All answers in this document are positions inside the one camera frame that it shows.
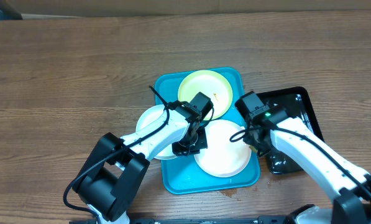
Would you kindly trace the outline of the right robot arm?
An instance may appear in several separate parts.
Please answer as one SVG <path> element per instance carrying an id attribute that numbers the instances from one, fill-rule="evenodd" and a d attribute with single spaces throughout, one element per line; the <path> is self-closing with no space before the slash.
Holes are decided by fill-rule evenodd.
<path id="1" fill-rule="evenodd" d="M 371 223 L 371 174 L 349 162 L 311 132 L 299 117 L 278 123 L 272 115 L 247 118 L 246 134 L 294 160 L 326 193 L 332 208 L 306 205 L 288 216 L 291 223 Z"/>

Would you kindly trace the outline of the green yellow sponge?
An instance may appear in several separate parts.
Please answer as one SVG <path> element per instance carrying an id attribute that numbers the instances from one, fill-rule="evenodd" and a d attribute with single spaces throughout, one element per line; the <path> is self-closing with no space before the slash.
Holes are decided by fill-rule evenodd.
<path id="1" fill-rule="evenodd" d="M 256 153 L 256 154 L 259 153 L 259 150 L 258 150 L 256 147 L 250 145 L 249 148 L 250 148 L 250 150 L 251 150 L 252 152 L 254 152 L 254 153 Z"/>

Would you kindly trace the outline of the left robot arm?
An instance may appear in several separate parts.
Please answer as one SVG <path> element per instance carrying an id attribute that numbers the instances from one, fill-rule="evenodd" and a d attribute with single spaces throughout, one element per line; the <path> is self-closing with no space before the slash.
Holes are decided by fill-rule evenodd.
<path id="1" fill-rule="evenodd" d="M 140 131 L 121 138 L 105 134 L 67 189 L 80 196 L 95 223 L 128 223 L 126 210 L 156 154 L 170 146 L 174 155 L 189 156 L 207 147 L 201 125 L 205 116 L 197 110 L 164 108 L 158 120 Z"/>

